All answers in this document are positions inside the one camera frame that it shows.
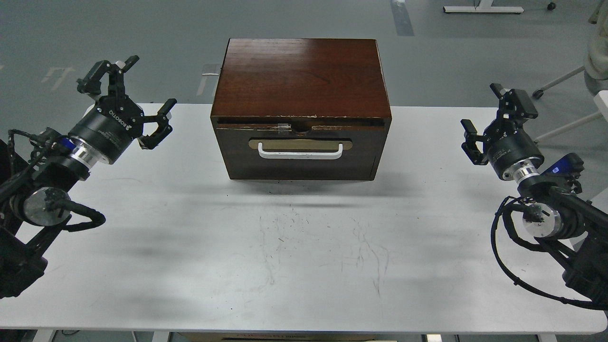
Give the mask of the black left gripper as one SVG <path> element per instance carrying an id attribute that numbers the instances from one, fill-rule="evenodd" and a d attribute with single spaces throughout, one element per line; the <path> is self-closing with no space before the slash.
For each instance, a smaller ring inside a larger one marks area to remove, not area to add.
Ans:
<path id="1" fill-rule="evenodd" d="M 139 56 L 130 56 L 126 61 L 111 63 L 108 60 L 98 61 L 84 78 L 79 78 L 77 91 L 88 95 L 97 106 L 106 104 L 116 111 L 124 111 L 130 101 L 124 87 L 124 74 L 139 61 Z M 108 76 L 108 93 L 102 95 L 102 78 Z M 176 105 L 177 99 L 168 99 L 157 111 L 156 115 L 141 115 L 139 125 L 128 123 L 119 117 L 115 111 L 109 114 L 91 105 L 85 111 L 82 119 L 68 132 L 75 144 L 85 146 L 99 162 L 112 165 L 126 151 L 130 144 L 138 138 L 143 150 L 153 150 L 171 132 L 169 124 L 170 110 Z M 157 128 L 150 135 L 143 135 L 143 124 L 156 123 Z"/>

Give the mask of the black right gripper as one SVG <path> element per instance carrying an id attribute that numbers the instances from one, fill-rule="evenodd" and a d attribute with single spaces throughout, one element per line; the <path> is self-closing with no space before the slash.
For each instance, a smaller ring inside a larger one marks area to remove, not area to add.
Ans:
<path id="1" fill-rule="evenodd" d="M 473 165 L 487 165 L 493 167 L 496 175 L 502 181 L 513 179 L 513 165 L 530 159 L 534 167 L 538 168 L 544 163 L 536 143 L 523 129 L 524 123 L 536 119 L 539 115 L 530 96 L 523 89 L 506 89 L 501 84 L 490 84 L 489 87 L 499 99 L 499 108 L 496 119 L 484 131 L 484 136 L 477 134 L 474 124 L 469 119 L 461 119 L 464 129 L 465 142 L 462 150 Z M 478 142 L 484 144 L 484 153 L 477 146 Z"/>

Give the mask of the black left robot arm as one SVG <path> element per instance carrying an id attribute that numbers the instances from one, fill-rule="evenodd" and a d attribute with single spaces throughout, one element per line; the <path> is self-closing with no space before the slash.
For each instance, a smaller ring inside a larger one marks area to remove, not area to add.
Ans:
<path id="1" fill-rule="evenodd" d="M 67 133 L 8 131 L 1 142 L 0 295 L 17 297 L 48 266 L 44 253 L 63 232 L 99 227 L 104 214 L 72 201 L 69 191 L 85 181 L 98 162 L 111 165 L 137 140 L 152 150 L 172 132 L 168 99 L 155 115 L 127 95 L 124 75 L 139 60 L 98 61 L 77 80 L 94 104 Z"/>

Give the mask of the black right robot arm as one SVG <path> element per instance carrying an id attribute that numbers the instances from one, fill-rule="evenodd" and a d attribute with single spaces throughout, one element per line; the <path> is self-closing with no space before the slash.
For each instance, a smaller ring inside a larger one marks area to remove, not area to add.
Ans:
<path id="1" fill-rule="evenodd" d="M 490 84 L 490 88 L 499 99 L 496 118 L 482 134 L 469 119 L 462 119 L 462 149 L 473 164 L 490 164 L 500 180 L 517 182 L 519 197 L 508 196 L 500 203 L 491 226 L 491 246 L 499 267 L 514 285 L 532 294 L 582 309 L 606 311 L 608 217 L 579 197 L 583 160 L 569 153 L 539 172 L 544 156 L 523 127 L 538 117 L 530 96 L 501 84 Z M 585 300 L 548 294 L 512 273 L 499 257 L 499 221 L 514 243 L 553 257 L 564 268 L 565 286 Z"/>

